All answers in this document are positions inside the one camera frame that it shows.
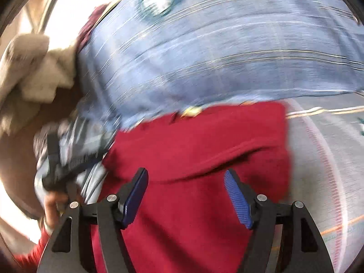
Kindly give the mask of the left hand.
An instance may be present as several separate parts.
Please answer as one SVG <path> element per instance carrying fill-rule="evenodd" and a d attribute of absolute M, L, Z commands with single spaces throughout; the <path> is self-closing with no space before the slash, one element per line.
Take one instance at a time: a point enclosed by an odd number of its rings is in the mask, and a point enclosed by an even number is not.
<path fill-rule="evenodd" d="M 68 202 L 68 195 L 63 192 L 52 191 L 49 192 L 44 199 L 45 221 L 50 229 L 54 229 L 61 217 L 58 210 L 58 204 L 66 204 Z"/>

